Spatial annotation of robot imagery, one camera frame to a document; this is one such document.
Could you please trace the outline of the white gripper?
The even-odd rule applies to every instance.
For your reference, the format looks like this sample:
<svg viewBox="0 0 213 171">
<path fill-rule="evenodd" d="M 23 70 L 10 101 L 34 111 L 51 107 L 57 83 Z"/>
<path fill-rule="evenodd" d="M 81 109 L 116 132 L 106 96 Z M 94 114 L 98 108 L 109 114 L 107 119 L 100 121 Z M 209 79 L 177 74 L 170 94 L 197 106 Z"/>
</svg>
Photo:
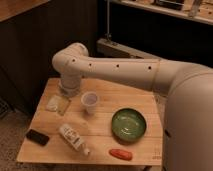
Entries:
<svg viewBox="0 0 213 171">
<path fill-rule="evenodd" d="M 68 98 L 76 96 L 80 92 L 80 77 L 62 77 L 59 81 L 60 93 Z M 70 105 L 70 100 L 60 96 L 57 101 L 57 113 L 63 116 Z"/>
</svg>

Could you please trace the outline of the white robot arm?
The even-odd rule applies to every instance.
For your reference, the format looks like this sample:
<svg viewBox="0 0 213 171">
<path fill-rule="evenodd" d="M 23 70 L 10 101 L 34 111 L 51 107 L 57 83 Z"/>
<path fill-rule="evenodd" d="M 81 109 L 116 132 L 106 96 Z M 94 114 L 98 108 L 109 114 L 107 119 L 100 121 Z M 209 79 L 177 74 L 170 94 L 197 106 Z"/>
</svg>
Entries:
<svg viewBox="0 0 213 171">
<path fill-rule="evenodd" d="M 213 68 L 162 58 L 95 58 L 81 43 L 57 52 L 52 65 L 68 97 L 79 92 L 84 76 L 165 95 L 163 171 L 213 171 Z"/>
</svg>

